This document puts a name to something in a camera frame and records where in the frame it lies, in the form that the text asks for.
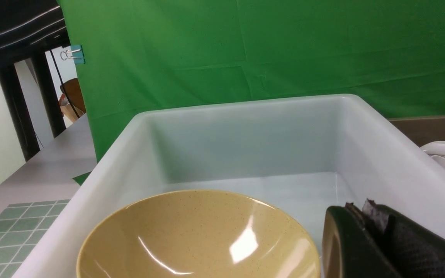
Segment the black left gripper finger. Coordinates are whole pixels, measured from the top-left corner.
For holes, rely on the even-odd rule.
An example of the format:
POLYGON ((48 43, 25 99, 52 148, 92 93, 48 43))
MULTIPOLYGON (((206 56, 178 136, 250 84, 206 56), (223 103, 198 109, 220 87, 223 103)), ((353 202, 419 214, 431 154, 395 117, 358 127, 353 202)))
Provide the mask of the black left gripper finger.
POLYGON ((445 278, 445 239, 369 199, 327 208, 322 251, 325 278, 445 278))

